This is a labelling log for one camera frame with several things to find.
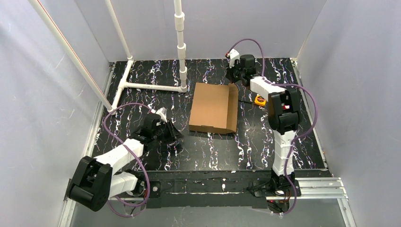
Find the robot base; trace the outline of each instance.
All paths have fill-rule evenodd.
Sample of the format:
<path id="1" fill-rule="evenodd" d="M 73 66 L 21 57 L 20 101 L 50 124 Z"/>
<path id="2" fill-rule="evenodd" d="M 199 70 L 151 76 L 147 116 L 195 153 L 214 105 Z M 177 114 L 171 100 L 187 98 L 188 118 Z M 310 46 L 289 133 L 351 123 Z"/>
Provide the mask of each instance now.
<path id="1" fill-rule="evenodd" d="M 269 184 L 266 181 L 262 181 L 262 180 L 254 180 L 252 181 L 252 186 L 251 187 L 258 187 L 260 185 L 265 185 L 263 187 L 261 187 L 258 190 L 255 190 L 253 192 L 255 197 L 270 197 L 270 196 L 281 196 L 281 195 L 277 195 L 276 191 L 273 191 L 269 188 Z M 297 180 L 294 181 L 294 185 L 296 188 L 296 195 L 297 196 L 301 196 L 301 188 L 299 187 L 299 182 Z M 287 190 L 282 189 L 281 191 L 283 192 L 288 192 L 288 190 L 291 191 L 291 195 L 295 195 L 294 189 L 292 187 L 289 187 Z"/>

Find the cardboard box flap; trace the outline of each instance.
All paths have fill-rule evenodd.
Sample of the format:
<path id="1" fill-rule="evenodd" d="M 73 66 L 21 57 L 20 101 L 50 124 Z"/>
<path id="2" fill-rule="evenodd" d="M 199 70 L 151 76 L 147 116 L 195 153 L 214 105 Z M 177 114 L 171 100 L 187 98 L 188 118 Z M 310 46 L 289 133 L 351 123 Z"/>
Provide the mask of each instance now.
<path id="1" fill-rule="evenodd" d="M 196 83 L 189 125 L 225 129 L 228 95 L 228 86 Z"/>
<path id="2" fill-rule="evenodd" d="M 220 134 L 236 132 L 237 112 L 236 85 L 196 83 L 189 130 Z"/>
<path id="3" fill-rule="evenodd" d="M 228 112 L 227 112 L 227 133 L 237 131 L 238 118 L 238 88 L 235 84 L 228 85 Z"/>

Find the metal frame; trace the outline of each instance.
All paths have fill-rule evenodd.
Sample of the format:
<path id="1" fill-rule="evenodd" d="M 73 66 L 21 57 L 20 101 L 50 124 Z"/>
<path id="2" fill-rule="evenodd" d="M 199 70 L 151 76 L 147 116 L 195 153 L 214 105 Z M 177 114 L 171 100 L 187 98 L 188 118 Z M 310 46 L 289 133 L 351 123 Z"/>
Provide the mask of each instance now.
<path id="1" fill-rule="evenodd" d="M 110 73 L 107 76 L 105 85 L 103 86 L 103 89 L 102 89 L 104 94 L 108 94 L 108 92 L 109 92 L 109 87 L 110 87 L 110 83 L 112 81 L 112 77 L 114 74 L 114 69 L 115 69 L 115 63 L 110 65 Z M 88 136 L 88 139 L 87 139 L 87 142 L 85 145 L 86 150 L 83 154 L 83 157 L 92 155 L 93 147 L 95 146 L 95 138 L 96 138 L 97 130 L 99 128 L 100 121 L 102 119 L 102 114 L 103 114 L 103 103 L 101 101 L 99 101 L 99 103 L 97 104 L 95 117 L 92 122 L 92 127 L 89 131 L 89 136 Z M 75 201 L 68 199 L 68 198 L 64 199 L 64 205 L 63 205 L 62 212 L 61 212 L 59 227 L 69 227 L 70 226 L 71 220 L 72 220 L 72 215 L 74 214 L 75 205 L 76 205 Z"/>
<path id="2" fill-rule="evenodd" d="M 337 199 L 342 217 L 344 218 L 344 223 L 346 227 L 356 227 L 354 217 L 352 216 L 351 209 L 348 205 L 347 199 Z"/>
<path id="3" fill-rule="evenodd" d="M 348 199 L 347 192 L 339 177 L 297 178 L 301 196 L 297 199 Z M 271 196 L 267 200 L 283 200 L 284 197 Z"/>
<path id="4" fill-rule="evenodd" d="M 291 59 L 292 68 L 294 69 L 295 77 L 296 77 L 299 85 L 302 85 L 301 77 L 299 75 L 298 68 L 296 67 L 296 64 L 297 64 L 296 58 L 290 58 L 290 59 Z M 312 120 L 312 116 L 311 116 L 311 111 L 309 110 L 308 100 L 306 98 L 305 92 L 303 90 L 300 90 L 300 92 L 301 92 L 301 95 L 302 95 L 302 99 L 305 102 L 306 112 L 308 113 L 309 120 L 310 120 L 310 122 L 312 124 L 313 120 Z M 317 146 L 319 148 L 320 155 L 322 156 L 324 167 L 328 168 L 327 162 L 326 162 L 326 157 L 324 156 L 324 152 L 322 150 L 322 146 L 321 146 L 319 137 L 317 136 L 316 128 L 313 129 L 313 132 L 314 132 L 314 135 L 315 135 L 315 138 L 316 138 L 316 142 L 317 142 Z"/>

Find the cable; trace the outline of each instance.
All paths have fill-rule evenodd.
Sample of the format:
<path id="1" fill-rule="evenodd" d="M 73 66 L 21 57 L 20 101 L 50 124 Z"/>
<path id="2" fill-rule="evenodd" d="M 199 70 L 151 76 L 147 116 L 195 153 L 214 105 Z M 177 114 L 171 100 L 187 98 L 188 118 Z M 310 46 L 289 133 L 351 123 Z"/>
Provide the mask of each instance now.
<path id="1" fill-rule="evenodd" d="M 116 215 L 118 215 L 118 216 L 120 216 L 120 217 L 122 217 L 122 218 L 132 218 L 132 217 L 135 217 L 135 216 L 141 214 L 141 213 L 145 210 L 145 208 L 144 208 L 143 210 L 139 211 L 139 212 L 136 213 L 136 214 L 126 215 L 126 214 L 120 214 L 119 212 L 117 212 L 117 211 L 114 209 L 114 207 L 112 207 L 112 204 L 111 204 L 111 202 L 110 202 L 109 200 L 107 201 L 107 205 L 109 206 L 109 208 L 112 210 L 112 212 L 113 212 L 114 214 L 116 214 Z"/>
<path id="2" fill-rule="evenodd" d="M 231 51 L 235 46 L 237 46 L 238 43 L 240 43 L 240 42 L 242 42 L 242 41 L 245 41 L 245 40 L 253 41 L 254 43 L 256 43 L 256 45 L 258 45 L 259 50 L 261 51 L 261 55 L 262 55 L 262 78 L 263 78 L 263 80 L 264 80 L 265 82 L 271 84 L 272 82 L 264 77 L 264 68 L 265 68 L 265 64 L 264 64 L 264 54 L 263 54 L 263 49 L 262 49 L 261 45 L 258 43 L 258 41 L 254 40 L 254 39 L 251 39 L 251 38 L 241 39 L 241 40 L 239 40 L 238 42 L 236 42 L 236 43 L 230 48 L 230 50 L 228 50 L 227 53 L 230 53 L 230 51 Z"/>
<path id="3" fill-rule="evenodd" d="M 103 119 L 103 128 L 106 130 L 107 133 L 109 133 L 109 134 L 112 135 L 116 140 L 118 140 L 118 141 L 125 147 L 125 149 L 127 149 L 127 151 L 130 152 L 130 153 L 134 156 L 135 160 L 137 161 L 137 163 L 139 164 L 140 168 L 141 168 L 142 171 L 143 171 L 143 174 L 144 174 L 145 180 L 146 180 L 146 186 L 147 186 L 147 188 L 150 188 L 150 181 L 149 181 L 148 173 L 146 172 L 145 167 L 144 167 L 144 165 L 142 164 L 142 162 L 140 161 L 140 159 L 138 158 L 138 156 L 137 156 L 129 147 L 127 147 L 126 145 L 124 145 L 124 141 L 123 141 L 122 139 L 120 139 L 117 135 L 115 135 L 114 133 L 112 133 L 112 132 L 110 131 L 110 129 L 106 126 L 106 121 L 109 119 L 109 117 L 110 117 L 114 112 L 116 112 L 118 109 L 121 109 L 121 108 L 126 107 L 126 106 L 129 106 L 129 105 L 139 105 L 139 106 L 143 106 L 143 107 L 149 109 L 149 112 L 151 111 L 151 109 L 150 109 L 147 105 L 144 105 L 144 104 L 142 104 L 142 103 L 127 103 L 127 104 L 121 105 L 121 106 L 117 107 L 115 110 L 111 111 L 111 112 Z M 145 197 L 145 199 L 143 200 L 143 202 L 141 202 L 141 203 L 139 203 L 139 204 L 127 203 L 127 202 L 125 202 L 124 200 L 122 200 L 122 199 L 121 199 L 120 197 L 118 197 L 118 196 L 116 196 L 116 199 L 117 199 L 118 201 L 122 202 L 124 205 L 127 205 L 127 206 L 129 206 L 129 207 L 139 207 L 139 206 L 142 206 L 142 205 L 146 204 L 146 202 L 147 202 L 148 199 L 149 199 L 149 193 L 146 195 L 146 197 Z M 115 214 L 117 214 L 118 216 L 120 216 L 120 217 L 126 217 L 126 218 L 127 218 L 127 217 L 131 217 L 131 216 L 123 215 L 123 214 L 118 214 L 118 213 L 112 208 L 112 206 L 111 206 L 111 204 L 110 204 L 109 201 L 108 201 L 108 204 L 109 204 L 110 209 L 111 209 Z"/>
<path id="4" fill-rule="evenodd" d="M 292 154 L 292 151 L 294 150 L 294 143 L 295 143 L 295 141 L 298 140 L 298 139 L 300 139 L 300 138 L 303 138 L 303 137 L 306 137 L 307 135 L 309 135 L 309 133 L 311 133 L 312 130 L 313 130 L 313 128 L 315 127 L 316 122 L 317 122 L 317 115 L 318 115 L 318 110 L 317 110 L 317 108 L 318 108 L 318 107 L 317 107 L 317 103 L 316 103 L 316 100 L 315 100 L 314 96 L 309 92 L 308 89 L 304 88 L 304 87 L 301 86 L 301 85 L 298 85 L 298 84 L 273 84 L 273 85 L 278 86 L 278 87 L 297 87 L 297 88 L 300 88 L 300 89 L 302 89 L 305 93 L 307 93 L 307 94 L 309 95 L 309 97 L 311 98 L 311 100 L 312 100 L 312 102 L 313 102 L 313 105 L 314 105 L 314 120 L 313 120 L 313 122 L 312 122 L 311 127 L 310 127 L 304 134 L 299 135 L 299 136 L 296 136 L 296 137 L 291 141 L 291 148 L 289 149 L 289 152 L 288 152 L 288 155 L 287 155 L 287 159 L 286 159 L 286 162 L 285 162 L 285 164 L 284 164 L 284 176 L 285 176 L 286 179 L 289 181 L 289 183 L 291 184 L 291 187 L 293 188 L 293 190 L 294 190 L 294 192 L 295 192 L 295 195 L 294 195 L 294 203 L 293 203 L 292 206 L 288 209 L 287 212 L 283 213 L 283 214 L 288 214 L 289 212 L 291 212 L 291 211 L 294 209 L 294 207 L 295 207 L 295 205 L 296 205 L 296 188 L 295 188 L 294 183 L 291 181 L 291 179 L 289 178 L 289 176 L 288 176 L 288 174 L 287 174 L 288 160 L 289 160 L 289 157 L 290 157 L 291 154 Z"/>
<path id="5" fill-rule="evenodd" d="M 245 100 L 241 100 L 241 99 L 239 99 L 238 101 L 241 103 L 255 104 L 254 102 L 245 101 Z"/>

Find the yellow tape measure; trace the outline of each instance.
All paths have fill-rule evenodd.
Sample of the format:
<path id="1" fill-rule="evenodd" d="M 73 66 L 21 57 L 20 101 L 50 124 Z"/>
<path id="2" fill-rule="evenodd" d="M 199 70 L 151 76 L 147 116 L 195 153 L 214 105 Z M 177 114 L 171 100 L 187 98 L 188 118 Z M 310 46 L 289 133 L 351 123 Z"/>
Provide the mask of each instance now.
<path id="1" fill-rule="evenodd" d="M 266 100 L 264 98 L 262 98 L 262 96 L 257 95 L 255 98 L 255 104 L 256 105 L 260 105 L 260 106 L 265 106 L 266 105 Z"/>

